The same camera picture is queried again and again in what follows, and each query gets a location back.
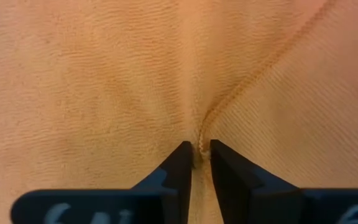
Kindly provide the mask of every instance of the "clamp jaw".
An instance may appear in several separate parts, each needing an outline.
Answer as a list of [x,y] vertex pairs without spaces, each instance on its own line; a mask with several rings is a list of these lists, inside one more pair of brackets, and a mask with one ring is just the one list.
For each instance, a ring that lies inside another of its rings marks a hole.
[[[211,144],[214,188],[225,224],[358,224],[358,189],[300,189]],[[193,149],[182,142],[125,190],[36,190],[13,204],[13,224],[186,224]]]

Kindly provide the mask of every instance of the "tan fabric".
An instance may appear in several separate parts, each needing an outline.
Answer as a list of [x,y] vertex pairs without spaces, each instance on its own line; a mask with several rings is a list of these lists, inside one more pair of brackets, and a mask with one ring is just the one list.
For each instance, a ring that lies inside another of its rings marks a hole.
[[358,187],[358,1],[0,0],[0,223],[32,189],[131,187],[183,140],[190,224],[222,223],[212,138]]

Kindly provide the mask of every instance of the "stitched seam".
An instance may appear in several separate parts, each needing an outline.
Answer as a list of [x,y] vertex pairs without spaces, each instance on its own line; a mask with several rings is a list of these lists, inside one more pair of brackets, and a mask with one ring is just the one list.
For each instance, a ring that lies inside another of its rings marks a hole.
[[269,55],[263,66],[254,72],[251,78],[243,78],[241,82],[229,93],[227,94],[214,108],[207,112],[204,117],[203,122],[201,123],[201,128],[198,136],[198,150],[201,154],[201,157],[204,159],[209,159],[209,146],[208,143],[205,144],[204,137],[207,130],[211,127],[216,118],[248,87],[256,84],[262,77],[267,73],[267,70],[274,64],[276,64],[286,52],[288,52],[295,44],[309,33],[312,28],[317,24],[318,21],[321,21],[324,16],[330,11],[335,5],[336,0],[327,0],[316,13],[311,16],[311,18],[306,21],[301,29],[296,31],[296,33],[287,41],[283,47],[279,48],[273,54]]

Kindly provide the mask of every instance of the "black clamp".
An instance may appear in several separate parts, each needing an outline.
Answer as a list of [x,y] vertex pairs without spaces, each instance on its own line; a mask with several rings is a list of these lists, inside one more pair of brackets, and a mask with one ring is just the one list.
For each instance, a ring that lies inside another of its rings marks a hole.
[[[358,224],[358,189],[300,189],[218,140],[211,169],[225,224]],[[37,190],[13,204],[13,224],[186,224],[193,152],[181,143],[126,190]]]

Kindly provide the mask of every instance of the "beige textile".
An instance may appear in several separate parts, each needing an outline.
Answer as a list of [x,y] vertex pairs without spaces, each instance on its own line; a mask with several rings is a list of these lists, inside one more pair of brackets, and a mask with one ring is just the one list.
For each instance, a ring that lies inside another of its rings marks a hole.
[[300,187],[358,187],[358,0],[0,0],[0,223],[26,191],[127,188],[208,141]]

